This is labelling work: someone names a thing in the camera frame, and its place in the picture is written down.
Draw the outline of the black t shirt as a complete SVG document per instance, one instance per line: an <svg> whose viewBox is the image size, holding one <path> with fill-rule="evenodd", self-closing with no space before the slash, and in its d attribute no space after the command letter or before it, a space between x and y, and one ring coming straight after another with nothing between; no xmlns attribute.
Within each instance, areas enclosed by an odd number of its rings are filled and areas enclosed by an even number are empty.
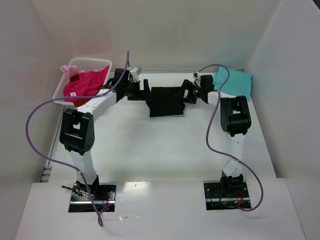
<svg viewBox="0 0 320 240"><path fill-rule="evenodd" d="M152 87L150 91L151 101L146 102L149 107L149 116L154 118L183 115L184 99L173 97L174 92L179 89L181 89L179 86Z"/></svg>

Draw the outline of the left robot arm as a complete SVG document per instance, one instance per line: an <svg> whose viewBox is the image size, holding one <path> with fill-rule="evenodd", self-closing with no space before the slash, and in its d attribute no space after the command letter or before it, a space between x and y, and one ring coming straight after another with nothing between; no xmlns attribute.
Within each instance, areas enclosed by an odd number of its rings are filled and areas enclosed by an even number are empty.
<svg viewBox="0 0 320 240"><path fill-rule="evenodd" d="M76 186L73 191L81 196L97 198L101 194L99 176L96 173L91 148L95 142L95 121L119 100L142 100L139 75L141 67L124 70L117 68L113 78L99 90L100 97L91 98L75 109L67 108L62 117L59 141L68 151L76 170Z"/></svg>

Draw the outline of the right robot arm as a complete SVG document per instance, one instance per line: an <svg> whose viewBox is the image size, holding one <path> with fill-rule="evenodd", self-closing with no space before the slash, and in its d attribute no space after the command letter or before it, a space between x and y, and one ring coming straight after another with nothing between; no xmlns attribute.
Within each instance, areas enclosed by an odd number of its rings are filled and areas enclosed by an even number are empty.
<svg viewBox="0 0 320 240"><path fill-rule="evenodd" d="M247 98L243 95L233 96L215 90L213 77L210 75L194 75L195 81L185 79L181 90L187 91L184 102L195 104L197 99L205 103L215 105L206 132L206 143L209 146L209 133L217 112L220 112L220 126L230 139L229 152L222 152L209 147L213 152L228 157L221 171L220 189L229 197L241 190L244 184L243 168L247 165L243 162L243 145L246 134L252 125Z"/></svg>

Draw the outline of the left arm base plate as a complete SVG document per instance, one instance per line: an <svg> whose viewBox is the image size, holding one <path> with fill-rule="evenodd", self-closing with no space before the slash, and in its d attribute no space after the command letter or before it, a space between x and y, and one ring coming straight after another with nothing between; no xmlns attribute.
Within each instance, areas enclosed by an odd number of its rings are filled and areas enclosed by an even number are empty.
<svg viewBox="0 0 320 240"><path fill-rule="evenodd" d="M92 198L97 210L100 212L105 208L105 212L114 212L116 204L116 183L100 183L97 192L92 194ZM69 213L90 213L94 212L94 207L86 190L79 189L76 184L71 192L68 212Z"/></svg>

